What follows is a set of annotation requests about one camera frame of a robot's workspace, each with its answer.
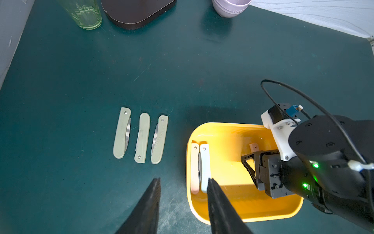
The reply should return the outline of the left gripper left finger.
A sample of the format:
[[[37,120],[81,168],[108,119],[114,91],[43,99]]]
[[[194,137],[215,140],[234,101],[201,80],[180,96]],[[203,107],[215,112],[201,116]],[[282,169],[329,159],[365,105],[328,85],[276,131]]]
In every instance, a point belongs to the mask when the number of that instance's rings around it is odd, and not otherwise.
[[[161,197],[160,178],[154,178],[116,234],[156,234]]]

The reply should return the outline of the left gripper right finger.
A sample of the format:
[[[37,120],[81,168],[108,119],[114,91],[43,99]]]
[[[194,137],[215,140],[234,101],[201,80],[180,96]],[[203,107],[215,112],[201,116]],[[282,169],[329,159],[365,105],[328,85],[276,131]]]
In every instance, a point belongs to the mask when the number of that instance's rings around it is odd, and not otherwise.
[[[213,178],[208,180],[207,198],[213,234],[252,234]]]

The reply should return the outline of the olive folding knife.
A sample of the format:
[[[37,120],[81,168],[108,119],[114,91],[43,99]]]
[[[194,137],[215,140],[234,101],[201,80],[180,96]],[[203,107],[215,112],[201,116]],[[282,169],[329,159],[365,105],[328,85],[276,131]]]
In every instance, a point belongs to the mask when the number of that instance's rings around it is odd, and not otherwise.
[[[155,128],[153,144],[151,148],[151,163],[158,164],[163,156],[166,134],[168,127],[168,116],[161,115]]]
[[[136,163],[145,163],[146,161],[150,124],[150,115],[148,113],[142,113],[139,118],[139,131],[135,147],[134,160]]]
[[[116,159],[121,159],[125,155],[129,143],[130,128],[131,110],[121,107],[113,147],[113,155]]]

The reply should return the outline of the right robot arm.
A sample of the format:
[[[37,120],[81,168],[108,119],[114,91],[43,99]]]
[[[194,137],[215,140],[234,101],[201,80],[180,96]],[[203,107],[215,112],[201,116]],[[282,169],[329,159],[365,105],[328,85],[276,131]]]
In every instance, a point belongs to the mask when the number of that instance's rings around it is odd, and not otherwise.
[[[326,214],[338,215],[369,232],[374,230],[374,123],[339,116],[358,144],[354,155],[326,116],[300,124],[274,122],[262,114],[277,149],[254,151],[241,161],[254,185],[273,199],[298,195]]]

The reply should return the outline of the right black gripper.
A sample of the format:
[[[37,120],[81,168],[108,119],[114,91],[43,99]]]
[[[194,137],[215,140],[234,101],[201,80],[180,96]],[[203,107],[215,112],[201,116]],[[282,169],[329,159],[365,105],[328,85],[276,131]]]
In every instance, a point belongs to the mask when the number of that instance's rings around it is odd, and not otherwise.
[[[280,158],[278,150],[257,151],[241,157],[256,188],[273,199],[294,194],[282,183]]]

